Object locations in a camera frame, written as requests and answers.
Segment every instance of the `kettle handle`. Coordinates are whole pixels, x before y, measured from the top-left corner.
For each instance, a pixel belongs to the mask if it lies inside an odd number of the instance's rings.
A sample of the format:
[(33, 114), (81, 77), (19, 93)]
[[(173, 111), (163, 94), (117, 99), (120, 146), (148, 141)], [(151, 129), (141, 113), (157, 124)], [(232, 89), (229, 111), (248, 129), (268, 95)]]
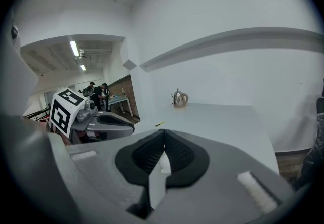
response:
[(189, 100), (189, 95), (187, 95), (186, 93), (182, 93), (183, 96), (186, 97), (186, 101), (184, 102), (184, 104), (188, 103), (188, 100)]

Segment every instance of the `kettle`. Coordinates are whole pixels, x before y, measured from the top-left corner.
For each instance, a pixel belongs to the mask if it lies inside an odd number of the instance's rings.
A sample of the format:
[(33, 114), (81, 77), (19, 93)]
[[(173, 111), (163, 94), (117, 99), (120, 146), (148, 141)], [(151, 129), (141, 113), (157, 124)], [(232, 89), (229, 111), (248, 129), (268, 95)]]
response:
[(183, 108), (186, 106), (186, 103), (188, 103), (189, 95), (187, 95), (184, 92), (179, 91), (177, 89), (173, 94), (173, 106), (175, 108)]

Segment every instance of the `fluorescent light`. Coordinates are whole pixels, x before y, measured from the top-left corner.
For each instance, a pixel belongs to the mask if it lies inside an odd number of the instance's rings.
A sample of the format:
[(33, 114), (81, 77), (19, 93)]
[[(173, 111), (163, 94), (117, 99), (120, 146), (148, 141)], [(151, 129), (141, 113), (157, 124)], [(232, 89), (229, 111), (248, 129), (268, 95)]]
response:
[(74, 55), (79, 57), (80, 55), (79, 55), (79, 51), (77, 50), (76, 43), (74, 41), (70, 41), (70, 45), (71, 45)]

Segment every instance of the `small yellow object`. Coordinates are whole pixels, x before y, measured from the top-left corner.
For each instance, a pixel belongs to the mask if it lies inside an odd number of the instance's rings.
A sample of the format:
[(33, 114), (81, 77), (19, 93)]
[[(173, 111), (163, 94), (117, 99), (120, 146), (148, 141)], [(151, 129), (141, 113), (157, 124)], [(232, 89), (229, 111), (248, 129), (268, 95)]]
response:
[(164, 121), (160, 122), (159, 124), (157, 124), (155, 127), (160, 126), (162, 123), (164, 123)]

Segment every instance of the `white table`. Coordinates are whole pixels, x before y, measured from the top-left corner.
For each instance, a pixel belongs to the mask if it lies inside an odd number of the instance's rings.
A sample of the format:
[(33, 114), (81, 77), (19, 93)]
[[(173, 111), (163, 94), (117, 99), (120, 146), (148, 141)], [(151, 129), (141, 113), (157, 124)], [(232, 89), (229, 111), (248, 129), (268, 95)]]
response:
[(271, 141), (252, 106), (194, 103), (180, 109), (166, 106), (154, 117), (136, 123), (134, 134), (159, 128), (233, 145), (279, 174)]
[(128, 104), (128, 108), (130, 110), (130, 114), (133, 117), (133, 113), (132, 113), (132, 109), (131, 109), (131, 105), (130, 105), (130, 101), (129, 101), (128, 97), (114, 97), (114, 98), (108, 100), (108, 104), (112, 105), (112, 104), (115, 104), (115, 103), (119, 103), (121, 111), (124, 111), (122, 101), (125, 101), (125, 100), (127, 100), (127, 104)]

